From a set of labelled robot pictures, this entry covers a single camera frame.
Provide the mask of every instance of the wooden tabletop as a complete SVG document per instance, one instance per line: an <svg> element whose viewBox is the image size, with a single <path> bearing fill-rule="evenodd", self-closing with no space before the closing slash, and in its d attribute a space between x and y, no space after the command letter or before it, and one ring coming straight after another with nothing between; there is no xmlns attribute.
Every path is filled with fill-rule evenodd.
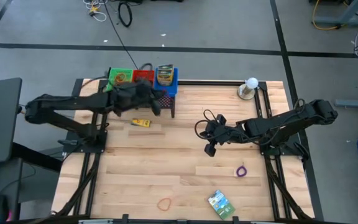
<svg viewBox="0 0 358 224"><path fill-rule="evenodd" d="M267 86L273 115L288 111L283 83L267 82ZM97 89L98 82L90 83L81 95L90 95ZM207 201L215 190L220 190L233 204L236 209L233 215L240 220L273 220L265 162L258 146L224 144L216 146L215 157L209 157L204 152L208 142L195 134L194 125L204 119L206 109L215 115L223 114L230 126L257 117L255 101L241 100L236 91L236 86L180 85L175 118L170 117L170 110L162 110L159 117L150 109L128 111L121 118L111 113L91 217L121 218L127 213L129 218L138 219L220 220ZM89 111L75 113L75 119L81 123L90 123L91 117ZM130 124L133 118L150 119L151 127L133 126ZM83 158L84 154L73 153L64 162L52 210L59 211L77 188ZM236 169L243 163L248 174L236 177ZM296 156L282 156L282 164L288 191L304 212L313 217L301 161ZM87 193L84 195L82 212ZM278 190L277 197L284 217ZM167 211L157 208L163 198L172 201Z"/></svg>

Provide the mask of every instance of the concrete floor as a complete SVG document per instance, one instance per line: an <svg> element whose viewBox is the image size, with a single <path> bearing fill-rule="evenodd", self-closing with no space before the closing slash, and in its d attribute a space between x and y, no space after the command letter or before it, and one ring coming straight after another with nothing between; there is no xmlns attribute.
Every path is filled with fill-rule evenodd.
<svg viewBox="0 0 358 224"><path fill-rule="evenodd" d="M5 2L0 0L0 10ZM110 4L117 8L117 2ZM358 27L316 30L310 24L313 6L307 0L276 0L276 4L289 52L352 53L351 40ZM124 43L156 47L153 51L131 52L138 66L146 62L173 63L180 68L183 79L282 80L290 101L269 0L185 0L183 3L146 0L132 10L131 27L117 26ZM343 10L342 4L322 5L318 14L338 14ZM110 12L117 21L115 13ZM108 21L97 22L86 13L80 0L13 0L8 5L0 21L0 44L32 44L34 48L24 49L24 45L0 48L0 79L23 79L22 104L43 93L69 95L76 78L98 77L108 67L133 67L124 51L64 50L64 47L50 46L120 46ZM218 50L215 53L158 51L163 45L265 50L273 55L230 54ZM358 59L290 57L289 61L298 97L306 101L358 100ZM337 108L337 111L339 117L334 124L313 126L306 133L324 219L358 223L358 110ZM15 141L43 151L58 147L57 140L65 135L65 131L49 125L28 124L19 116ZM37 169L36 176L24 181L21 201L30 202L23 203L22 218L47 215L57 177Z"/></svg>

